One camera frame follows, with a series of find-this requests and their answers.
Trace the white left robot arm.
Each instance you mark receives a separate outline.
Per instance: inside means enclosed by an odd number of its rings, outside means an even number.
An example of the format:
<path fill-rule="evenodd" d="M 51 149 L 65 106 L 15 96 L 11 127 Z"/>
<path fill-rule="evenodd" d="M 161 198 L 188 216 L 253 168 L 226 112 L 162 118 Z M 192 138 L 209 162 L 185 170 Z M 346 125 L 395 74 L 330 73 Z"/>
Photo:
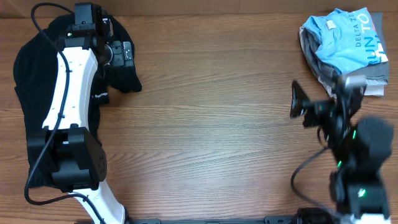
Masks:
<path fill-rule="evenodd" d="M 94 223 L 131 223 L 106 181 L 106 154 L 90 129 L 89 110 L 96 77 L 135 74 L 133 43 L 114 35 L 114 19 L 97 4 L 77 3 L 73 14 L 73 24 L 52 42 L 57 79 L 41 129 L 27 137 L 33 164 L 24 189 L 41 174 L 63 198 L 77 199 Z"/>

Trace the white folded garment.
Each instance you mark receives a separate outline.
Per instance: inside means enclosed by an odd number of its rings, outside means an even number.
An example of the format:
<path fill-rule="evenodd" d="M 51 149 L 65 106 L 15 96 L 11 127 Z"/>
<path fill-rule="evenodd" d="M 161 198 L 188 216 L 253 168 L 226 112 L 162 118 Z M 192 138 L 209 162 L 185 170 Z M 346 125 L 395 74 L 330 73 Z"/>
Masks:
<path fill-rule="evenodd" d="M 307 60 L 307 63 L 314 74 L 315 78 L 324 86 L 326 92 L 331 97 L 336 97 L 331 92 L 332 88 L 332 76 L 340 75 L 341 73 L 331 65 L 325 64 L 318 59 L 315 55 L 319 44 L 315 41 L 315 38 L 303 27 L 299 29 L 300 45 L 303 54 Z M 366 75 L 366 90 L 364 94 L 366 96 L 383 96 L 384 86 L 389 81 L 389 62 L 378 63 L 375 65 L 369 65 L 359 70 L 351 72 L 352 75 Z"/>

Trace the black t-shirt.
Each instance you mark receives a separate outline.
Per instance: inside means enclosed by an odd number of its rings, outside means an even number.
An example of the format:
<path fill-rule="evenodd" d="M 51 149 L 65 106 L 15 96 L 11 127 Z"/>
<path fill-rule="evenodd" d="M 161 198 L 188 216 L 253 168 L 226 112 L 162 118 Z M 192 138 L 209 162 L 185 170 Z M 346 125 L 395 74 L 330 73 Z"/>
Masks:
<path fill-rule="evenodd" d="M 127 30 L 114 17 L 112 18 L 114 19 L 114 35 L 119 39 L 132 42 Z M 58 68 L 57 51 L 52 47 L 52 42 L 56 42 L 61 32 L 67 30 L 68 26 L 73 24 L 73 21 L 74 15 L 72 14 L 57 17 L 46 29 L 26 43 L 17 54 L 13 75 L 16 83 L 15 91 L 24 114 L 26 140 L 29 134 L 41 129 L 52 102 Z M 100 106 L 109 103 L 109 86 L 123 93 L 139 92 L 142 89 L 136 72 L 134 75 L 125 73 L 113 75 L 109 73 L 104 78 L 96 77 L 94 79 L 93 97 L 90 101 L 89 110 L 89 126 L 98 142 Z M 30 171 L 33 164 L 33 153 L 28 147 L 27 155 Z M 43 176 L 38 174 L 34 178 L 31 188 L 43 186 L 50 187 Z"/>

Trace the grey folded shorts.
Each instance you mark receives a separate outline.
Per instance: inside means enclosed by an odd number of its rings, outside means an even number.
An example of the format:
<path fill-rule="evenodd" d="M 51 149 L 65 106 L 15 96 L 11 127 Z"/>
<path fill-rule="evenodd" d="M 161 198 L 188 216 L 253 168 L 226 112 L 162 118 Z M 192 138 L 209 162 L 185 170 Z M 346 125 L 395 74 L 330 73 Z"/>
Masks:
<path fill-rule="evenodd" d="M 331 86 L 332 78 L 341 75 L 365 75 L 367 85 L 389 83 L 381 12 L 370 13 L 364 7 L 310 16 L 299 37 L 312 72 L 324 85 Z"/>

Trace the light blue t-shirt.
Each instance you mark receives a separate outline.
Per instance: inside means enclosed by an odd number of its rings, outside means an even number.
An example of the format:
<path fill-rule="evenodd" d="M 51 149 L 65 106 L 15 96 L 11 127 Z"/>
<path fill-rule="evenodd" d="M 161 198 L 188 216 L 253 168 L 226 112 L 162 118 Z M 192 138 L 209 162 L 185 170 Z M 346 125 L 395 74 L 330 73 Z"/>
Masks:
<path fill-rule="evenodd" d="M 318 68 L 330 68 L 339 75 L 389 61 L 365 7 L 310 16 L 302 25 L 301 34 L 308 41 L 309 59 Z"/>

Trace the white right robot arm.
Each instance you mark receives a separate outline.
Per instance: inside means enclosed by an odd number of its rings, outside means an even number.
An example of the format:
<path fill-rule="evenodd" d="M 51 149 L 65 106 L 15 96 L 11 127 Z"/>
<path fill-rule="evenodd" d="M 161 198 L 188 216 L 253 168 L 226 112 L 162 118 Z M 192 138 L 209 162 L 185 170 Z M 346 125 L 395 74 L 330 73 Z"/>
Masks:
<path fill-rule="evenodd" d="M 320 152 L 300 164 L 290 180 L 297 196 L 313 204 L 300 208 L 292 223 L 390 223 L 391 215 L 381 167 L 392 154 L 394 127 L 386 120 L 368 116 L 351 123 L 366 91 L 364 75 L 333 77 L 334 98 L 312 101 L 297 81 L 292 82 L 290 117 L 303 116 L 303 126 L 316 127 L 321 152 L 330 150 L 337 170 L 330 174 L 329 191 L 336 208 L 331 209 L 301 193 L 295 186 L 300 170 Z"/>

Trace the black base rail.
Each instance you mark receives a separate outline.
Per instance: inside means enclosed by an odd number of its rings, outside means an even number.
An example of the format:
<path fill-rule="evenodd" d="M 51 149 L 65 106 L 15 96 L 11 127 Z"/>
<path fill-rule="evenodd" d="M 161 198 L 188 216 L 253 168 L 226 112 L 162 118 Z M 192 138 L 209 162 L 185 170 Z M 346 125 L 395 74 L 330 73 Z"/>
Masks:
<path fill-rule="evenodd" d="M 273 215 L 264 218 L 251 219 L 207 219 L 207 220 L 160 220 L 158 218 L 133 220 L 130 218 L 128 224 L 292 224 L 293 215 Z"/>

